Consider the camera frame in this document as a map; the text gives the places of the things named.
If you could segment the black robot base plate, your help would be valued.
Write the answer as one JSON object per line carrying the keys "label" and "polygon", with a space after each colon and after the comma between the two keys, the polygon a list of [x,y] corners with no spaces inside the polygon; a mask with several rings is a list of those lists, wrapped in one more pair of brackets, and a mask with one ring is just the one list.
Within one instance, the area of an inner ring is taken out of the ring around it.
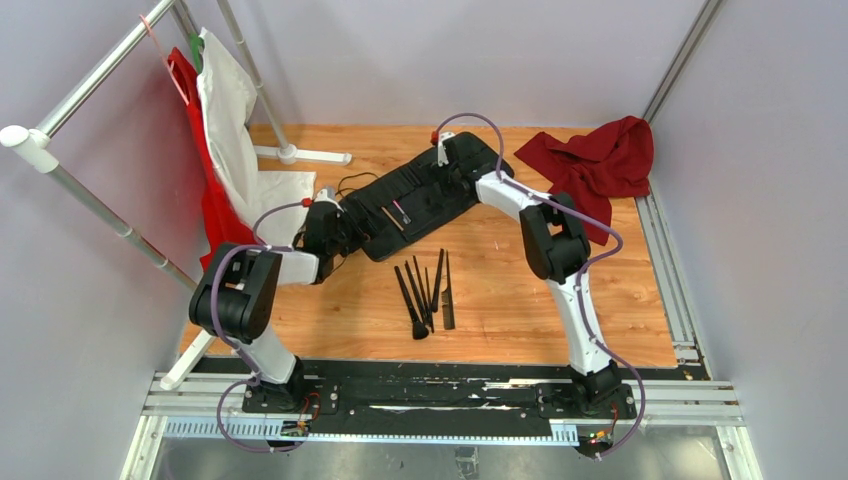
{"label": "black robot base plate", "polygon": [[303,404],[286,411],[239,380],[220,393],[214,418],[228,434],[241,414],[286,418],[298,435],[385,437],[506,437],[551,434],[553,419],[597,421],[615,427],[641,422],[643,384],[622,385],[611,400],[584,412],[570,396],[569,366],[436,364],[305,360]]}

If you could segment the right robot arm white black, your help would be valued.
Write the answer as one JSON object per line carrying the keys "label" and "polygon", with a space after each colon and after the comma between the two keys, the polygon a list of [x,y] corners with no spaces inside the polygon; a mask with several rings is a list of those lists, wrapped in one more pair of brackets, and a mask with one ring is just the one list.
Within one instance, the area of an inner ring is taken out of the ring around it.
{"label": "right robot arm white black", "polygon": [[584,416],[599,415],[611,404],[622,380],[591,298],[584,216],[566,194],[553,196],[533,190],[504,173],[484,173],[477,178],[462,173],[454,148],[458,136],[448,132],[435,138],[437,171],[447,175],[448,184],[474,194],[482,204],[519,223],[527,263],[549,288],[566,331],[572,404]]}

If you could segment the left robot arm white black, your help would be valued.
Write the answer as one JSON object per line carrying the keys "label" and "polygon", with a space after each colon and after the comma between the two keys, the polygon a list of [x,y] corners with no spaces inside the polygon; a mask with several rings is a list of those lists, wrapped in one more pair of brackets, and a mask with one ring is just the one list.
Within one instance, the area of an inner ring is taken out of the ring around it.
{"label": "left robot arm white black", "polygon": [[251,393],[266,395],[283,413],[306,400],[304,367],[274,333],[270,316],[280,283],[322,283],[337,257],[359,249],[370,236],[331,200],[304,201],[306,217],[287,244],[256,237],[251,244],[218,246],[188,307],[190,321],[235,351],[252,376]]}

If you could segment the black comb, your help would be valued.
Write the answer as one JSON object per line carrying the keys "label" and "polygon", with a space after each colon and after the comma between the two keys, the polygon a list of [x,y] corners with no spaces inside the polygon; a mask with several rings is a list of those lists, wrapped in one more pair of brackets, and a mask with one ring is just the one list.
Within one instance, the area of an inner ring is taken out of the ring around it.
{"label": "black comb", "polygon": [[445,289],[441,293],[442,297],[442,309],[443,309],[443,328],[445,330],[454,330],[456,328],[455,323],[455,312],[454,312],[454,301],[453,301],[453,292],[452,292],[452,282],[451,282],[451,270],[450,270],[450,256],[449,253],[445,253],[445,274],[444,278],[446,281]]}

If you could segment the pink handle makeup brush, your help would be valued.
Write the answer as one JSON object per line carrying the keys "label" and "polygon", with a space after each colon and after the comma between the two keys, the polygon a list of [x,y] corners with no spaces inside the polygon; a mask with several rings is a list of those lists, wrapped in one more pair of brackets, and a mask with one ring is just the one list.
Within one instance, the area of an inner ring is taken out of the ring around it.
{"label": "pink handle makeup brush", "polygon": [[401,205],[399,204],[399,202],[398,202],[397,200],[393,200],[393,201],[392,201],[392,204],[393,204],[393,205],[394,205],[394,207],[398,210],[398,212],[401,214],[401,217],[402,217],[402,221],[403,221],[403,223],[404,223],[405,225],[409,225],[409,224],[411,223],[411,218],[408,216],[408,214],[406,213],[406,211],[405,211],[405,210],[401,207]]}

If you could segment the black makeup brush roll case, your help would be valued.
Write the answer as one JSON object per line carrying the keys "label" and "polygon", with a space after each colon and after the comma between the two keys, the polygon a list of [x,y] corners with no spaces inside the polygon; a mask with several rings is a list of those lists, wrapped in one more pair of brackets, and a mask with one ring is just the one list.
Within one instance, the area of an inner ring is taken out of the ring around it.
{"label": "black makeup brush roll case", "polygon": [[[397,200],[411,218],[409,225],[403,223],[393,200]],[[436,153],[431,148],[346,195],[340,206],[370,237],[361,249],[370,260],[379,262],[452,222],[479,202],[477,193],[470,198],[458,198],[448,197],[441,191]],[[381,206],[403,223],[403,232],[382,213]]]}

